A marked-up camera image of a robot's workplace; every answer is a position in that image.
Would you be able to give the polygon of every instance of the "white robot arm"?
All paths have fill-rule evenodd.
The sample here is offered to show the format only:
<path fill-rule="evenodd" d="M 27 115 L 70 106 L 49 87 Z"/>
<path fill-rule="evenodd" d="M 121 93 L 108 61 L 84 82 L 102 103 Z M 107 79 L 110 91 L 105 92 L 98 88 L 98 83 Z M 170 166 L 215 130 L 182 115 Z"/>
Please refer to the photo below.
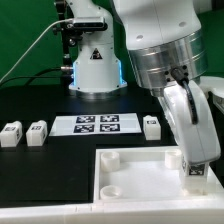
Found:
<path fill-rule="evenodd" d="M 125 27 L 137 83 L 159 97 L 185 161 L 193 166 L 218 159 L 221 150 L 206 98 L 194 81 L 187 90 L 192 94 L 182 87 L 207 68 L 193 1 L 112 0 L 112 5 Z"/>
<path fill-rule="evenodd" d="M 74 82 L 70 93 L 86 99 L 104 99 L 120 94 L 127 86 L 122 79 L 121 63 L 114 54 L 113 17 L 92 0 L 64 0 L 74 21 L 67 24 L 70 46 L 78 45 L 73 63 Z"/>

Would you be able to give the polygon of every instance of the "white cube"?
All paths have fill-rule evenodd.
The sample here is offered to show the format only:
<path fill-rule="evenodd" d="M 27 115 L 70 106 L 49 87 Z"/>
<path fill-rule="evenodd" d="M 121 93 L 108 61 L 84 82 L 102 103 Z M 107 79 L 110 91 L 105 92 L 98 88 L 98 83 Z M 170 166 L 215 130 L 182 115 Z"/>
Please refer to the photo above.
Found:
<path fill-rule="evenodd" d="M 161 126 L 157 117 L 146 116 L 143 118 L 143 130 L 146 140 L 160 140 Z"/>
<path fill-rule="evenodd" d="M 31 124 L 26 132 L 28 146 L 42 146 L 47 137 L 47 123 L 38 121 Z"/>
<path fill-rule="evenodd" d="M 1 147 L 16 147 L 22 135 L 22 124 L 19 121 L 6 124 L 0 133 Z"/>

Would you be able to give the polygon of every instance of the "black cable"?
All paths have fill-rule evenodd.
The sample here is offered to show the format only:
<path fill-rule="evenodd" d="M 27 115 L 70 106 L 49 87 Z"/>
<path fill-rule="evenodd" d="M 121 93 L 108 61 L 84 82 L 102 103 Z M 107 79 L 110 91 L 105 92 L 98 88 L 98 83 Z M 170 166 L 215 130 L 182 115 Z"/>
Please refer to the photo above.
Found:
<path fill-rule="evenodd" d="M 197 124 L 198 123 L 197 109 L 195 106 L 194 97 L 192 95 L 191 89 L 188 86 L 189 83 L 188 77 L 185 76 L 184 73 L 179 68 L 174 68 L 171 71 L 171 75 L 176 80 L 176 82 L 186 90 L 189 108 L 191 112 L 191 122 L 192 124 Z"/>
<path fill-rule="evenodd" d="M 0 83 L 0 88 L 6 84 L 7 82 L 11 82 L 13 80 L 16 80 L 16 79 L 59 79 L 60 76 L 44 76 L 44 77 L 34 77 L 34 76 L 19 76 L 19 77 L 13 77 L 13 78 L 10 78 L 10 79 L 7 79 L 5 81 L 3 81 L 2 83 Z"/>
<path fill-rule="evenodd" d="M 31 82 L 33 82 L 33 80 L 36 79 L 36 77 L 39 77 L 43 74 L 49 73 L 49 72 L 55 72 L 55 71 L 61 71 L 60 67 L 56 67 L 56 68 L 48 68 L 48 69 L 44 69 L 40 72 L 38 72 L 37 74 L 35 74 L 34 76 L 32 76 L 32 78 L 30 80 L 28 80 L 28 82 L 25 83 L 25 86 L 28 86 Z"/>
<path fill-rule="evenodd" d="M 195 106 L 194 97 L 192 95 L 191 89 L 189 88 L 188 84 L 185 81 L 183 81 L 183 87 L 187 92 L 187 98 L 188 98 L 190 111 L 191 111 L 192 124 L 197 124 L 198 123 L 197 109 Z"/>

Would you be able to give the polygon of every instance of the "white cable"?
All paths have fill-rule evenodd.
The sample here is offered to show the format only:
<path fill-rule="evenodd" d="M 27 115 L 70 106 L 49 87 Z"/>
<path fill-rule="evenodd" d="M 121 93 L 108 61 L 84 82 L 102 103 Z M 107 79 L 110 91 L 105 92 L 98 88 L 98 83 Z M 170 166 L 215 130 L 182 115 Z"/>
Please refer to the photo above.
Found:
<path fill-rule="evenodd" d="M 54 25 L 57 25 L 59 23 L 64 23 L 64 22 L 72 22 L 73 19 L 65 19 L 65 20 L 59 20 L 57 22 L 52 23 L 50 26 L 48 26 L 44 32 L 34 41 L 34 43 L 26 50 L 26 52 L 19 58 L 19 60 L 12 66 L 12 68 L 0 79 L 0 84 L 2 81 L 9 76 L 9 74 L 17 67 L 17 65 L 23 60 L 23 58 L 28 54 L 28 52 L 38 43 L 38 41 L 47 33 L 47 31 L 53 27 Z"/>

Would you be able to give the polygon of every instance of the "green background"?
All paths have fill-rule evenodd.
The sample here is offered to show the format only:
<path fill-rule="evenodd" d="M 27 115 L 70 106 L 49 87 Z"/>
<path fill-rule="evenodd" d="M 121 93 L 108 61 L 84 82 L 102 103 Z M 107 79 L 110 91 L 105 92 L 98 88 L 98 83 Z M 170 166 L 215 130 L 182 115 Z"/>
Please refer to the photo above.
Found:
<path fill-rule="evenodd" d="M 98 5 L 110 9 L 109 0 L 95 0 Z M 0 77 L 35 41 L 51 23 L 57 21 L 54 0 L 1 0 L 0 1 Z M 209 69 L 207 75 L 223 76 L 224 72 L 224 10 L 199 15 L 203 27 Z M 133 81 L 134 76 L 125 48 L 123 27 L 114 24 L 115 53 L 123 63 L 124 78 Z M 61 66 L 62 47 L 60 35 L 48 32 L 35 48 L 19 64 L 10 77 L 30 76 L 50 67 Z M 10 82 L 8 85 L 23 85 L 26 81 Z M 57 84 L 58 80 L 35 81 L 34 84 Z"/>

